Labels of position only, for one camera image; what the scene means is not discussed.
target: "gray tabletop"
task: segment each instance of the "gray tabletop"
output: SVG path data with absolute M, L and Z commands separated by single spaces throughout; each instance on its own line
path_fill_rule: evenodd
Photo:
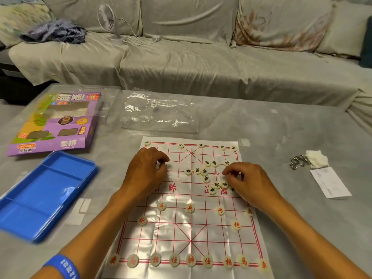
M 198 113 L 194 115 L 200 119 L 200 131 L 198 134 L 149 133 L 120 127 L 118 118 L 123 100 L 130 93 L 123 91 L 109 119 L 99 124 L 92 148 L 72 152 L 94 160 L 100 168 L 81 195 L 92 199 L 82 224 L 67 225 L 64 217 L 39 245 L 0 232 L 0 278 L 29 278 L 80 232 L 120 187 L 144 135 L 238 141 L 243 160 L 260 164 L 306 221 L 372 276 L 372 137 L 346 113 L 335 107 L 159 94 L 159 98 L 198 103 Z M 0 195 L 47 156 L 6 157 L 7 144 L 35 105 L 32 102 L 1 129 Z M 327 199 L 309 167 L 293 171 L 289 161 L 306 150 L 321 150 L 328 156 L 330 165 L 353 196 L 348 200 Z M 312 278 L 281 230 L 267 216 L 257 214 L 274 276 Z

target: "blue tray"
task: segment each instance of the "blue tray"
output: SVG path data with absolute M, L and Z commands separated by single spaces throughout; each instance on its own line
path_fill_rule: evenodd
M 97 171 L 93 161 L 52 152 L 0 199 L 0 229 L 43 241 Z

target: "fan head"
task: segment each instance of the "fan head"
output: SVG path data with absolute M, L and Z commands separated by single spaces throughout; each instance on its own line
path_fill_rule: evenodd
M 110 32 L 115 27 L 116 17 L 113 10 L 108 4 L 102 4 L 98 8 L 97 13 L 100 26 L 107 32 Z

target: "forearm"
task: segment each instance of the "forearm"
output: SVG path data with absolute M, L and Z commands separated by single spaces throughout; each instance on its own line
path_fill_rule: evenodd
M 370 277 L 315 231 L 286 201 L 268 213 L 284 231 L 317 279 Z
M 107 206 L 84 228 L 60 254 L 68 257 L 80 273 L 81 279 L 95 278 L 112 242 L 136 200 L 116 192 Z M 32 279 L 57 279 L 62 276 L 53 267 L 43 267 Z

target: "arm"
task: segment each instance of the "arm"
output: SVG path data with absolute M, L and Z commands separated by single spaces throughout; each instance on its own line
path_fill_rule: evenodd
M 156 161 L 160 162 L 158 170 L 155 168 Z M 59 253 L 67 256 L 75 264 L 81 279 L 91 279 L 96 276 L 131 209 L 164 180 L 167 161 L 169 161 L 168 156 L 156 148 L 142 148 L 129 164 L 121 188 L 112 195 L 107 206 L 61 249 Z M 51 278 L 63 279 L 62 275 L 50 266 L 41 268 L 31 277 L 31 279 Z
M 236 178 L 239 172 L 242 181 Z M 370 279 L 298 214 L 259 165 L 233 163 L 222 174 L 247 202 L 266 213 L 284 231 L 317 279 Z

